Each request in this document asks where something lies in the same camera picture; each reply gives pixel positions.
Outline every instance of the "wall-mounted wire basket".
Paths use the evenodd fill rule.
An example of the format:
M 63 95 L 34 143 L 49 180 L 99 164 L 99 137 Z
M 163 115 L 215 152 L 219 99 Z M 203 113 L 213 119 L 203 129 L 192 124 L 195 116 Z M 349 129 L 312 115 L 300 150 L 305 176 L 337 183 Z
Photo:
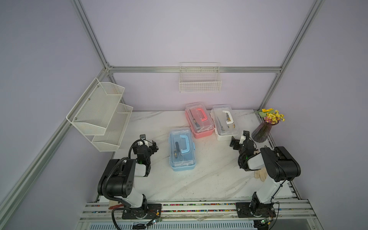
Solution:
M 220 92 L 220 63 L 215 62 L 181 62 L 180 92 Z
M 96 86 L 76 114 L 73 109 L 68 113 L 67 120 L 100 152 L 117 151 L 133 107 L 120 103 L 124 87 L 97 78 L 91 84 Z

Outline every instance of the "green leaf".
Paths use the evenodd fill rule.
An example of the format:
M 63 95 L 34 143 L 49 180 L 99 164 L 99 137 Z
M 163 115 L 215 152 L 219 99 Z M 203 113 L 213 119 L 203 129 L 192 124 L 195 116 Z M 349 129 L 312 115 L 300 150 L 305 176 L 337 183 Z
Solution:
M 259 112 L 258 113 L 261 117 L 265 117 L 265 116 L 267 116 L 267 113 L 264 113 L 264 112 Z

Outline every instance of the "yellow flowers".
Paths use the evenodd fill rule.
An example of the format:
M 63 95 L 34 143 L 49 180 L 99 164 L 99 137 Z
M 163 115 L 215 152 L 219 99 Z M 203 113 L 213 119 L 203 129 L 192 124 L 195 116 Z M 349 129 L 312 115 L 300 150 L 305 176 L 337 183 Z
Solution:
M 271 109 L 262 109 L 262 112 L 270 112 L 271 110 L 273 110 L 273 108 L 271 108 Z
M 279 121 L 285 121 L 284 115 L 279 114 L 278 110 L 274 109 L 262 109 L 262 112 L 259 112 L 261 117 L 270 124 L 277 124 Z

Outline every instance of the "white handle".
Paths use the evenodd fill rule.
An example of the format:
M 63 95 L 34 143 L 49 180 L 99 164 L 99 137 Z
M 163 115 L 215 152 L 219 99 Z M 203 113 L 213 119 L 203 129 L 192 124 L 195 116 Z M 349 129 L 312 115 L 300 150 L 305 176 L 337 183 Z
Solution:
M 228 115 L 228 116 L 229 116 L 229 118 L 230 118 L 230 121 L 226 120 L 226 123 L 227 123 L 227 124 L 232 124 L 232 123 L 234 123 L 233 117 L 231 116 L 231 113 L 230 113 L 229 111 L 227 111 L 227 110 L 223 110 L 222 112 L 223 112 L 223 113 L 227 113 L 227 115 Z

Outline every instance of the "work glove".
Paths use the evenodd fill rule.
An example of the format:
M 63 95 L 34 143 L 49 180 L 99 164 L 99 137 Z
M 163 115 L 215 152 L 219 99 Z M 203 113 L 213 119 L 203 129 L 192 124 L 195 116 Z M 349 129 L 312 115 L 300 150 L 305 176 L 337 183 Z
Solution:
M 268 174 L 266 167 L 261 168 L 260 170 L 254 171 L 254 178 L 260 179 L 262 182 L 266 180 Z

